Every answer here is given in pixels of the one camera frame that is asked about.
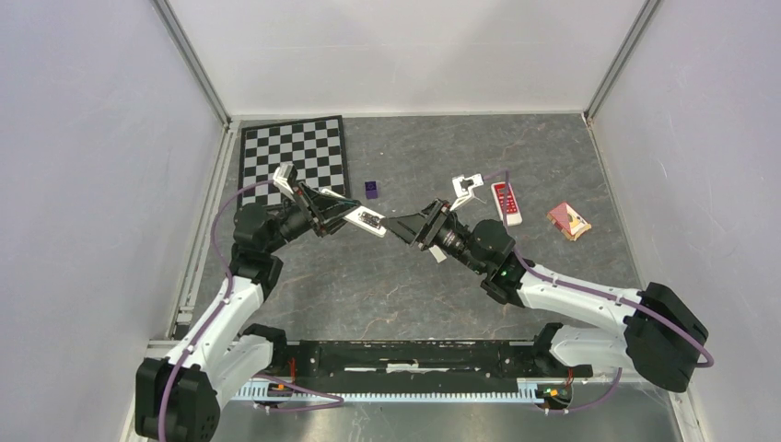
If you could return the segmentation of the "long white remote control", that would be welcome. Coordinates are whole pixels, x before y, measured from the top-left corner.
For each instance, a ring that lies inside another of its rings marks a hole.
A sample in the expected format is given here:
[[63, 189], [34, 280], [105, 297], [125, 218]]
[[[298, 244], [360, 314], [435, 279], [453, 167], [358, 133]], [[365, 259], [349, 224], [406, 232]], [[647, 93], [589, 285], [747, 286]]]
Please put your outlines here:
[[324, 232], [327, 235], [336, 233], [346, 224], [351, 224], [378, 238], [384, 238], [386, 236], [388, 230], [381, 223], [385, 218], [384, 215], [365, 207], [358, 200], [346, 198], [340, 193], [330, 189], [321, 189], [319, 190], [319, 193], [327, 198], [335, 200], [339, 207], [345, 208], [345, 211], [341, 215], [327, 218], [327, 223], [324, 227]]

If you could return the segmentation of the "long white remote cover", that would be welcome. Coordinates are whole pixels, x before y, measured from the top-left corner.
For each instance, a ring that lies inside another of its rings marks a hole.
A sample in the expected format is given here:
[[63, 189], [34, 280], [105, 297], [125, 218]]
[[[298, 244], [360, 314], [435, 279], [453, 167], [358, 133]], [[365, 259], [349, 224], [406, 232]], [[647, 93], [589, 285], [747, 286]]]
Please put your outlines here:
[[441, 263], [447, 259], [446, 253], [436, 245], [430, 246], [428, 251], [432, 254], [437, 263]]

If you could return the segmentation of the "red white remote control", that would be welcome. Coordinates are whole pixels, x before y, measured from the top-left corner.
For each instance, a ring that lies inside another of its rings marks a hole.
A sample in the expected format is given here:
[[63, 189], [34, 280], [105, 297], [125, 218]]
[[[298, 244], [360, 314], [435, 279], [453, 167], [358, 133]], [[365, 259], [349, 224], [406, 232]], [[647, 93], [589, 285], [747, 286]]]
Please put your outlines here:
[[504, 181], [492, 183], [490, 189], [499, 217], [510, 227], [519, 226], [522, 215], [512, 189]]

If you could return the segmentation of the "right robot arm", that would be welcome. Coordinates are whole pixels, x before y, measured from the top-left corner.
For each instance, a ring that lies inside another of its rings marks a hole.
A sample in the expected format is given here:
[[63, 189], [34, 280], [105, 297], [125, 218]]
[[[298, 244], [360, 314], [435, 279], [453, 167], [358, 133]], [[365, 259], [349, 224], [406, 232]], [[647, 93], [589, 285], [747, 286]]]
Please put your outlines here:
[[523, 258], [502, 222], [484, 219], [468, 227], [442, 200], [381, 224], [405, 243], [437, 248], [481, 275], [482, 289], [499, 304], [586, 323], [584, 329], [561, 326], [533, 348], [532, 364], [545, 376], [566, 366], [631, 368], [657, 387], [685, 392], [696, 369], [714, 364], [705, 351], [706, 326], [665, 285], [640, 290], [568, 278]]

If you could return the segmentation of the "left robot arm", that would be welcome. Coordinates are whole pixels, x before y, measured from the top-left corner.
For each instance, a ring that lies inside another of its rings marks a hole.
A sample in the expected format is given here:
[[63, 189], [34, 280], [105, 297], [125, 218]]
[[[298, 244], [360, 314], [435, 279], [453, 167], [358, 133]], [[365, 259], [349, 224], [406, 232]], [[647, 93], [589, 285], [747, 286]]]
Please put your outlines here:
[[270, 209], [244, 204], [234, 217], [225, 278], [188, 333], [161, 358], [147, 357], [135, 374], [134, 431], [156, 441], [209, 441], [225, 406], [256, 374], [282, 373], [286, 334], [247, 325], [273, 291], [282, 267], [274, 252], [312, 231], [330, 235], [360, 207], [358, 200], [294, 185], [288, 201]]

